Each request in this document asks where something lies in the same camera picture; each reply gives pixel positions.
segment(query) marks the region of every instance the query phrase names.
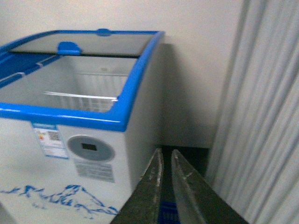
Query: sticker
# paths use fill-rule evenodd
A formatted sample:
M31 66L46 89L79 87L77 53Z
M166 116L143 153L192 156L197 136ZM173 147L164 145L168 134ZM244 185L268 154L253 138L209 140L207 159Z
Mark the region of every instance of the sticker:
M112 165L76 159L74 161L79 176L114 183Z
M32 126L46 156L69 158L56 125L32 123Z

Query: blue crate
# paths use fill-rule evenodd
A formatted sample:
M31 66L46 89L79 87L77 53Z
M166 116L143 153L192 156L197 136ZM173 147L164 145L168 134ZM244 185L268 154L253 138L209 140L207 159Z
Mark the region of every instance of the blue crate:
M161 202L159 224L180 224L175 203Z

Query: barcode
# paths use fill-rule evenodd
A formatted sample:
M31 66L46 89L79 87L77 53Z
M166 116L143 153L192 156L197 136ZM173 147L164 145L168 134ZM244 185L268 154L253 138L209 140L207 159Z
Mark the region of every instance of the barcode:
M52 140L52 141L60 141L58 132L50 132L50 131L48 131L48 135L49 135L50 140Z

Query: wire basket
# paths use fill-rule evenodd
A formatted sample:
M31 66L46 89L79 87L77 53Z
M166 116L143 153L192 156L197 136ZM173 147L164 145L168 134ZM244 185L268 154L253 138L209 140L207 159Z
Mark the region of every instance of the wire basket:
M62 108L83 111L106 112L117 101L116 97L97 97L50 91L46 91L44 94L59 97Z
M84 94L71 94L45 91L60 108L106 112L117 101L126 80L126 74L76 73L78 91Z

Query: white curtain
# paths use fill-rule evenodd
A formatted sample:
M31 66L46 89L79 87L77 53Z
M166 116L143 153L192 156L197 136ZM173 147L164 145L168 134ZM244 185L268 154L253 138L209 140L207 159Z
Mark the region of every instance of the white curtain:
M247 0L206 173L250 223L299 223L299 0Z

